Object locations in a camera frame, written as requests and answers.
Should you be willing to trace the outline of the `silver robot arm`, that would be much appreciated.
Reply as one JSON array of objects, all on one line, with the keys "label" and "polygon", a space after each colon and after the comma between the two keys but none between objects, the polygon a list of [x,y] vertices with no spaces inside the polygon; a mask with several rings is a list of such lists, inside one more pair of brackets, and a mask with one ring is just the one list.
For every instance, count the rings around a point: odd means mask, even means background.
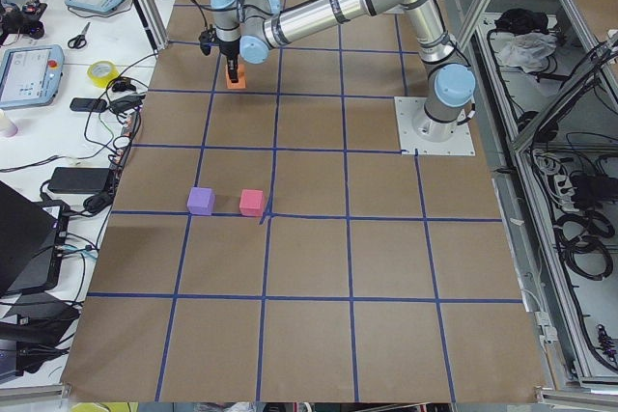
[{"label": "silver robot arm", "polygon": [[233,84],[240,81],[241,62],[259,65],[273,49],[398,9],[411,25],[428,79],[425,102],[411,118],[414,132],[445,142],[472,117],[463,110],[471,105],[476,79],[437,0],[305,0],[290,7],[280,0],[210,1],[212,19],[199,37],[200,48],[204,54],[219,48]]}]

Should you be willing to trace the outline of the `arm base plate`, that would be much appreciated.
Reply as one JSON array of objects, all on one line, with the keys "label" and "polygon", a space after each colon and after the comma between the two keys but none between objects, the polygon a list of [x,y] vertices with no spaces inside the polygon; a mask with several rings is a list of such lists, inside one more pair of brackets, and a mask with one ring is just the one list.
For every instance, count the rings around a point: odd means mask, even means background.
[{"label": "arm base plate", "polygon": [[425,113],[421,96],[395,96],[395,116],[400,152],[406,155],[474,156],[476,154],[466,114],[462,109],[451,123],[437,123]]}]

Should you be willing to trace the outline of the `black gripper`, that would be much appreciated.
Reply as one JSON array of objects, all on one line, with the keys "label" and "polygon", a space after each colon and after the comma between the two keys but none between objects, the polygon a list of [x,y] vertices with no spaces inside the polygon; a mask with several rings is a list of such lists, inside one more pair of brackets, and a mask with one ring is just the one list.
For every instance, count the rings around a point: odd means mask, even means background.
[{"label": "black gripper", "polygon": [[220,53],[226,57],[227,78],[231,84],[239,83],[239,47],[240,39],[234,41],[219,41]]}]

